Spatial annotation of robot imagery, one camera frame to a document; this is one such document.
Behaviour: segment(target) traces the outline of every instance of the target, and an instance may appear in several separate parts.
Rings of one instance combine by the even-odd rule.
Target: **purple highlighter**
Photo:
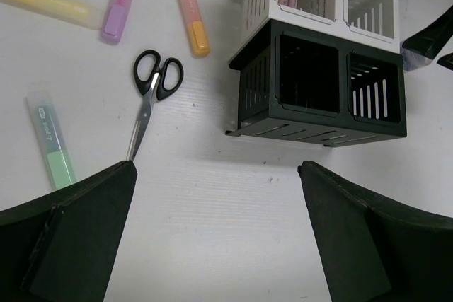
[[[131,5],[132,0],[112,0],[101,31],[105,40],[115,44],[120,42]]]

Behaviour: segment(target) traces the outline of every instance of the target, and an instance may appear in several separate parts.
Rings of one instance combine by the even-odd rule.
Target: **highlighter cap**
[[[62,130],[49,93],[46,90],[31,91],[27,104],[43,154],[64,150]]]
[[[101,35],[105,40],[112,43],[120,42],[131,5],[132,0],[111,0],[105,24],[101,31]]]

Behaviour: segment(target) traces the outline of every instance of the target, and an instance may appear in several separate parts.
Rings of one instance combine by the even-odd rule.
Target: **black scissor handle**
[[[179,79],[178,79],[178,83],[174,87],[166,88],[165,87],[165,78],[166,78],[167,70],[168,70],[168,67],[170,66],[170,64],[176,65],[176,68],[178,69],[178,73],[179,73]],[[157,86],[157,92],[156,92],[157,100],[164,100],[165,98],[173,95],[179,89],[181,84],[183,83],[183,79],[184,79],[183,64],[176,58],[168,58],[164,62],[164,66],[161,69],[161,80],[159,81],[159,84]]]
[[[154,58],[156,58],[156,63],[154,64],[153,69],[151,70],[151,73],[150,73],[148,79],[146,81],[143,81],[139,77],[139,64],[142,61],[142,59],[145,58],[146,56],[153,56]],[[135,80],[135,84],[137,85],[137,88],[139,89],[139,92],[142,95],[146,95],[147,92],[149,91],[154,74],[156,72],[159,72],[160,64],[161,64],[161,55],[157,51],[154,51],[154,50],[143,51],[135,60],[134,80]]]

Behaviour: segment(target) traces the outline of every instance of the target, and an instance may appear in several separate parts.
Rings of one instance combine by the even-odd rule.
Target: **white table surface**
[[[105,7],[108,0],[89,0]],[[297,166],[312,160],[400,202],[453,216],[453,73],[406,75],[408,138],[340,149],[224,136],[239,40],[230,0],[199,0],[212,53],[190,56],[177,0],[134,0],[122,42],[0,4],[0,210],[50,192],[24,101],[48,82],[79,179],[125,159],[140,106],[135,57],[179,58],[185,82],[154,107],[106,301],[329,301]],[[406,38],[451,0],[400,0]],[[450,42],[446,52],[453,50]]]

